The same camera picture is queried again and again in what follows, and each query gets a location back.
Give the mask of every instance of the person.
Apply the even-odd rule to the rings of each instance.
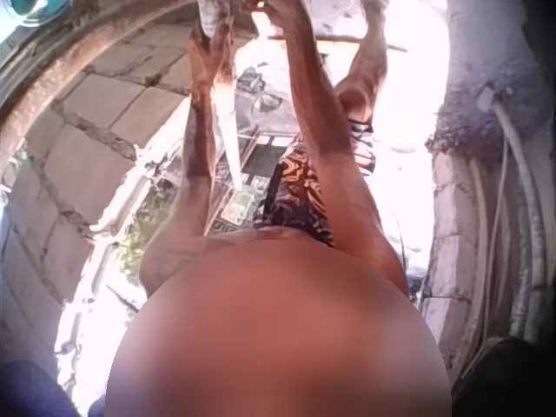
[[[270,182],[257,229],[216,237],[203,236],[216,164],[211,89],[229,59],[230,27],[223,23],[212,42],[199,25],[193,30],[188,46],[192,120],[182,148],[182,186],[142,260],[140,279],[148,295],[202,253],[268,239],[324,243],[364,261],[408,295],[403,267],[384,236],[364,178],[374,169],[371,123],[387,74],[386,6],[383,0],[364,4],[367,35],[349,75],[334,90],[303,1],[266,2],[271,21],[284,30],[301,134]]]
[[[387,59],[386,5],[363,6],[368,33],[334,89],[304,2],[266,1],[284,31],[301,134],[257,228],[230,235],[203,235],[215,181],[211,90],[230,28],[212,41],[193,30],[182,186],[142,260],[149,299],[118,348],[107,416],[449,415],[440,350],[407,298],[364,178]]]

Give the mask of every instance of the white pipe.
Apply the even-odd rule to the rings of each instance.
[[[212,38],[222,19],[229,18],[231,15],[230,0],[199,0],[199,11],[201,14],[202,31],[206,36]],[[234,188],[241,191],[242,165],[237,138],[235,81],[232,73],[229,74],[229,79],[222,80],[222,82],[215,85],[214,99],[216,113],[215,133],[219,133],[224,142]]]
[[[527,318],[527,304],[533,288],[546,285],[546,236],[545,226],[540,209],[539,192],[535,184],[533,174],[527,164],[521,138],[516,128],[513,126],[512,119],[507,114],[506,109],[498,98],[493,100],[493,109],[498,117],[506,139],[512,148],[513,157],[520,172],[520,179],[523,185],[525,198],[527,201],[527,212],[531,228],[531,281],[525,280],[518,288],[517,297],[512,306],[512,324],[510,334],[513,336],[523,336],[525,332],[525,322]]]

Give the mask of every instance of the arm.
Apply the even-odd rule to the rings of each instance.
[[[195,259],[204,236],[215,182],[216,145],[211,90],[229,47],[229,25],[210,42],[200,26],[193,30],[188,53],[193,74],[191,108],[183,139],[182,185],[169,219],[156,232],[142,259],[139,278],[147,296]]]
[[[384,236],[374,198],[355,162],[345,110],[321,68],[308,13],[300,0],[267,3],[269,17],[284,29],[295,113],[319,175],[334,245],[408,295],[403,267]]]

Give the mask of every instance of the green plant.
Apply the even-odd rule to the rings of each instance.
[[[128,281],[139,285],[139,267],[145,248],[161,224],[168,219],[177,187],[160,181],[153,186],[128,227],[126,238],[120,245],[119,268]]]

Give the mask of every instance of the cable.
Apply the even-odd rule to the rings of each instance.
[[[485,315],[484,315],[485,322],[483,324],[483,341],[485,341],[488,337],[491,280],[492,280],[493,269],[494,269],[494,251],[496,250],[496,237],[498,235],[498,228],[500,225],[500,211],[502,206],[502,197],[504,196],[504,187],[506,186],[508,152],[509,152],[509,142],[507,138],[504,137],[504,155],[502,156],[502,170],[500,173],[500,183],[498,186],[498,200],[496,202],[496,214],[494,215],[493,234],[490,241],[490,248],[488,249],[488,263],[486,267]]]

